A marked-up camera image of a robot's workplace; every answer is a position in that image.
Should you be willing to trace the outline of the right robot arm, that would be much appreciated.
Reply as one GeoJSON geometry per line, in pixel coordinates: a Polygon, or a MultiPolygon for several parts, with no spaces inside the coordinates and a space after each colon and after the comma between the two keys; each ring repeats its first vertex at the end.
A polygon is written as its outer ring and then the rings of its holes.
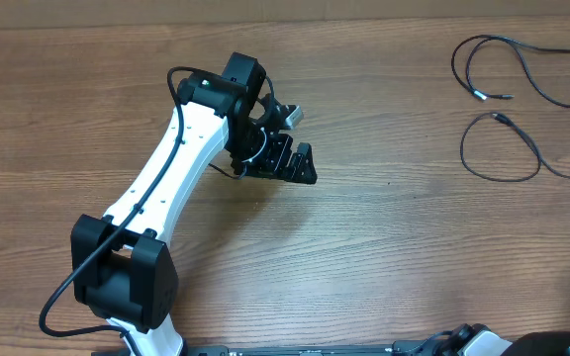
{"type": "Polygon", "coordinates": [[[533,332],[509,341],[484,324],[463,325],[438,341],[432,355],[570,356],[570,331],[533,332]]]}

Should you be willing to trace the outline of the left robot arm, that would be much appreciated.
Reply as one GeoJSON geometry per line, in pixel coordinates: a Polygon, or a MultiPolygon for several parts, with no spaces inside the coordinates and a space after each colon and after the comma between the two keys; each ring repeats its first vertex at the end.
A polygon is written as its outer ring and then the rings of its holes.
{"type": "Polygon", "coordinates": [[[182,337],[170,311],[178,276],[170,255],[177,220],[205,169],[229,153],[230,178],[313,185],[312,148],[288,132],[302,120],[297,105],[261,89],[271,81],[254,57],[234,52],[222,74],[183,67],[169,81],[169,126],[128,191],[100,218],[81,216],[71,235],[75,299],[117,331],[122,355],[179,355],[182,337]]]}

